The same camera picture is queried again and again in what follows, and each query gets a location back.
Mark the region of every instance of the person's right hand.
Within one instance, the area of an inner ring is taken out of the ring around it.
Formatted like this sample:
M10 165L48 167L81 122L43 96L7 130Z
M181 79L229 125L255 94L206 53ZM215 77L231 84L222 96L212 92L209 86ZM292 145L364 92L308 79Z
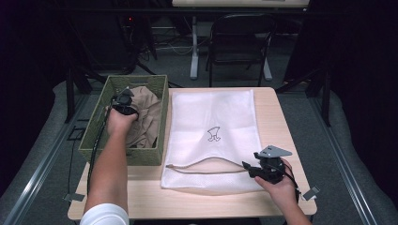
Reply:
M292 168L288 161L283 158L282 161L286 167L289 167L290 169ZM285 168L285 171L289 175L293 176L292 172L288 168ZM295 186L289 177L285 176L282 181L275 185L265 181L259 176L254 177L254 180L270 194L272 200L282 211L297 204Z
M138 118L137 114L124 115L115 109L111 109L107 122L108 134L127 135L127 133L130 130L132 122L137 118Z

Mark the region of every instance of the white bag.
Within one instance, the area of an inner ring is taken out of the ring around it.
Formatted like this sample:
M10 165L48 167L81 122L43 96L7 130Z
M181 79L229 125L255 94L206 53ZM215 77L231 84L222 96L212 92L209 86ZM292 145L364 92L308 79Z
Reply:
M242 167L261 151L253 90L174 92L162 188L218 194L261 190Z

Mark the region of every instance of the woven basket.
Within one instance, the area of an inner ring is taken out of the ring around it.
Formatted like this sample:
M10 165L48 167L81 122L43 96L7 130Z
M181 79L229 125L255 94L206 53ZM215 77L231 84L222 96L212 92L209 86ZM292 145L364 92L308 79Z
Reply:
M104 120L105 107L109 105L111 97L118 95L126 87L134 88L146 86L161 101L161 122L158 128L158 139L152 148L127 148L126 157L129 166L159 166L163 155L164 132L166 127L167 106L169 103L169 89L166 75L154 76L116 76L111 75L105 83L99 101L94 109L87 129L83 136L79 151L89 162L94 142ZM96 158L100 155L108 140L106 129L103 131Z

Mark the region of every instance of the printed graphic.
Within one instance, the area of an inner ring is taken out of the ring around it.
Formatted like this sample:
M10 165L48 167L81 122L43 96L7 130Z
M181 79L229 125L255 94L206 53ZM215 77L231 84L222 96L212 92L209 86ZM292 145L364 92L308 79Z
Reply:
M217 133L219 132L220 127L213 127L207 132L211 135L211 137L208 139L209 142L216 141L218 142L221 138L217 137Z

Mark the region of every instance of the chair backrest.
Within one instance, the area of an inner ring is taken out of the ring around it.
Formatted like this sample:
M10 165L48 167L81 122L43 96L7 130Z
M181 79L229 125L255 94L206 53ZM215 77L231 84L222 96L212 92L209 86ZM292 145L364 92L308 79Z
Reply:
M273 33L276 22L262 13L229 14L219 18L211 27L211 35L250 35Z

